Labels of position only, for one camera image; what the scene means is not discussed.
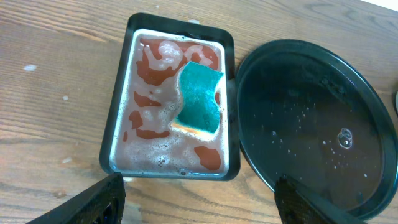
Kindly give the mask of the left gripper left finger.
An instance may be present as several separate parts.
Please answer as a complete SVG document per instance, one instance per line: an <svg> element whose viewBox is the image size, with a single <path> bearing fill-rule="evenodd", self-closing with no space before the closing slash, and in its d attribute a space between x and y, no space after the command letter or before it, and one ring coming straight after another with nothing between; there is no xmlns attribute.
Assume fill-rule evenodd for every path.
<svg viewBox="0 0 398 224"><path fill-rule="evenodd" d="M28 224L120 224L125 198L123 177L113 173Z"/></svg>

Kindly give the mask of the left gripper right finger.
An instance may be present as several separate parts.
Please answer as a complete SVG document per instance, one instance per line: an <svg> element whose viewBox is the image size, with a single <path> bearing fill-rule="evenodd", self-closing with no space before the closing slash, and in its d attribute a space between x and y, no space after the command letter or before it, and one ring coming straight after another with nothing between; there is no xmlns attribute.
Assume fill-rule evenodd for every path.
<svg viewBox="0 0 398 224"><path fill-rule="evenodd" d="M366 224L286 174L275 183L274 200L283 224Z"/></svg>

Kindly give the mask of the green scrubbing sponge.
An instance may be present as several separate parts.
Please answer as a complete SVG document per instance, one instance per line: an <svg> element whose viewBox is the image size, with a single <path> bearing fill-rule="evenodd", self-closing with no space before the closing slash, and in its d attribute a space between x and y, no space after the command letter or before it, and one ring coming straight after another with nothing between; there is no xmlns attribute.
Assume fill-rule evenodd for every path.
<svg viewBox="0 0 398 224"><path fill-rule="evenodd" d="M220 125L220 109L215 96L222 77L221 72L188 62L178 79L182 109L171 125L186 133L216 133Z"/></svg>

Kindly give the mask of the light blue plate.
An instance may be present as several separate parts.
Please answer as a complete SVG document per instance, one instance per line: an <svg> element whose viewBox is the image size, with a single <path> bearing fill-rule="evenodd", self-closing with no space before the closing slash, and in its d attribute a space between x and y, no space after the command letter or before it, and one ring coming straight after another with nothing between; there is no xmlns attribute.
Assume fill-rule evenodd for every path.
<svg viewBox="0 0 398 224"><path fill-rule="evenodd" d="M395 96L395 108L396 108L396 113L398 114L398 92L396 93Z"/></svg>

